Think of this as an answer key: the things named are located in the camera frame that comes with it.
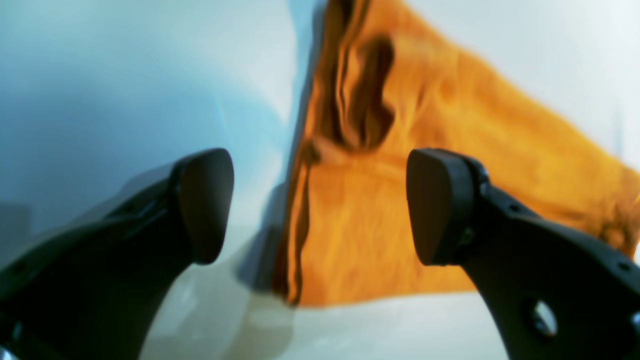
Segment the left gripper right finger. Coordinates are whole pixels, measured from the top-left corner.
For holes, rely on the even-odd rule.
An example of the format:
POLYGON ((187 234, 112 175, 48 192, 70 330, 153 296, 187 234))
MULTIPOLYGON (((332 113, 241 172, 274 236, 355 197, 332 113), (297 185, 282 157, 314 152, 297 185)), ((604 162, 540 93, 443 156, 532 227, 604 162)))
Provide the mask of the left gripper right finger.
POLYGON ((423 265, 459 265, 511 360, 637 360, 639 267, 586 233, 543 219, 474 158, 407 157, 406 198, 423 265))

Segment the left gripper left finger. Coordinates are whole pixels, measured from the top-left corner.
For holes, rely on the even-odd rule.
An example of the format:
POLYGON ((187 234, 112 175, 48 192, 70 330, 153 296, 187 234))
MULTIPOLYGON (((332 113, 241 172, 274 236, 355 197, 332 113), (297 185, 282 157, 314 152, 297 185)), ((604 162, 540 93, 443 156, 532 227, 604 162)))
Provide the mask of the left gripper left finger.
POLYGON ((1 348, 19 360, 136 360, 176 278, 217 260, 234 191, 228 150, 180 159, 90 224, 1 271, 1 348))

